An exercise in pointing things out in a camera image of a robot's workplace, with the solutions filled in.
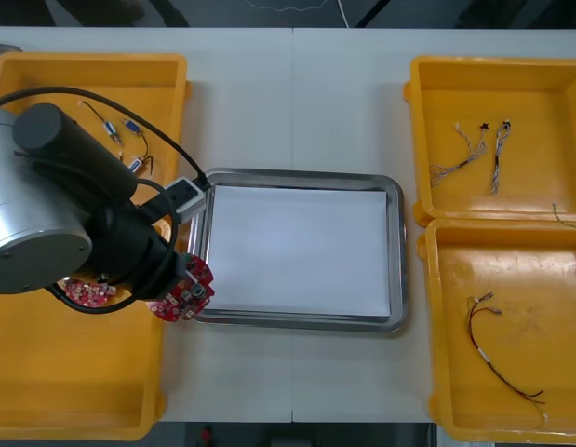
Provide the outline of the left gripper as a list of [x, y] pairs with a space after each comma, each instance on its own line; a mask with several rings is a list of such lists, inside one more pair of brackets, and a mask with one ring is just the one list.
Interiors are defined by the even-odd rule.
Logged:
[[128, 201], [98, 211], [89, 220], [89, 278], [122, 287], [141, 301], [159, 301], [188, 278], [185, 254], [175, 252], [153, 223], [169, 214], [157, 195], [141, 206]]

